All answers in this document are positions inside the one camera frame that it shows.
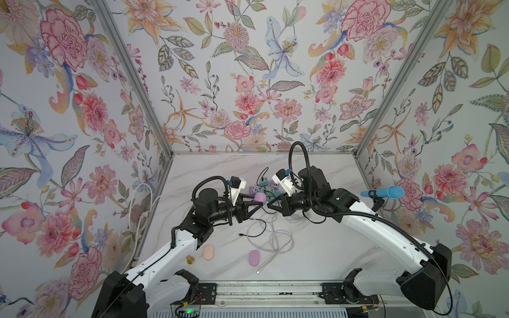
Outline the teal charger with black cable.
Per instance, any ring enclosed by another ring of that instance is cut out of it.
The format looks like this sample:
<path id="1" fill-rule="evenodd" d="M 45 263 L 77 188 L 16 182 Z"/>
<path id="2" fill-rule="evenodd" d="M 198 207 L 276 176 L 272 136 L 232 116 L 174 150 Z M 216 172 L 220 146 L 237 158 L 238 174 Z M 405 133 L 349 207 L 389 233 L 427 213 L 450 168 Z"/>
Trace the teal charger with black cable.
<path id="1" fill-rule="evenodd" d="M 263 189 L 264 191 L 265 190 L 268 190 L 270 188 L 270 181 L 269 179 L 266 179 L 266 178 L 261 178 L 259 181 L 258 181 L 258 186 Z"/>

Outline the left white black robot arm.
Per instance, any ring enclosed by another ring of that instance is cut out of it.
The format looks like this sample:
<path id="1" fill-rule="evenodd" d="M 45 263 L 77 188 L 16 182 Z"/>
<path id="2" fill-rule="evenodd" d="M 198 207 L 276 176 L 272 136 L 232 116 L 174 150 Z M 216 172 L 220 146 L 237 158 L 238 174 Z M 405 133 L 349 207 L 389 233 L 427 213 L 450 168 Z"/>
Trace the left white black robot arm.
<path id="1" fill-rule="evenodd" d="M 92 317 L 152 317 L 176 302 L 198 298 L 199 279 L 177 266 L 199 249 L 216 226 L 248 220 L 266 202 L 266 195 L 244 194 L 246 182 L 212 176 L 192 192 L 192 207 L 170 241 L 146 260 L 121 274 L 110 274 L 99 293 Z"/>

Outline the teal power strip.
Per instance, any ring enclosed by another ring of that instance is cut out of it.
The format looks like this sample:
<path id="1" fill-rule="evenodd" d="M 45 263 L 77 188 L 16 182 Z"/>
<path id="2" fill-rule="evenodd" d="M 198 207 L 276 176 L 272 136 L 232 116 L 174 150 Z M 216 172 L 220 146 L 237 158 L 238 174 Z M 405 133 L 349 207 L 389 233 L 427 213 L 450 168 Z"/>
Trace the teal power strip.
<path id="1" fill-rule="evenodd" d="M 266 187 L 264 189 L 267 200 L 270 201 L 282 194 L 282 190 L 276 187 Z"/>

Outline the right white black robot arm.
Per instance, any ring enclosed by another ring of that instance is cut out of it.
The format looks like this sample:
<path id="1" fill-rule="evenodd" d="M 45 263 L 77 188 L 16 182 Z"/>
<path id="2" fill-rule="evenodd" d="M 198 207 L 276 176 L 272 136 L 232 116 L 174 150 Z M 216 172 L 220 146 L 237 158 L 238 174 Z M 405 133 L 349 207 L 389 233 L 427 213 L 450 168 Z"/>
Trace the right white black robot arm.
<path id="1" fill-rule="evenodd" d="M 298 174 L 292 168 L 275 173 L 273 182 L 283 192 L 269 201 L 267 207 L 284 217 L 297 211 L 312 211 L 362 234 L 393 258 L 397 266 L 355 268 L 344 282 L 361 295 L 404 296 L 423 310 L 436 311 L 442 294 L 451 292 L 451 249 L 441 243 L 431 245 L 421 241 L 378 213 L 386 198 L 400 198 L 404 190 L 391 186 L 363 192 L 373 201 L 369 208 L 350 191 L 331 188 L 323 171 L 310 164 L 304 143 L 293 143 L 288 155 L 292 156 L 297 147 L 302 149 L 306 166 Z"/>

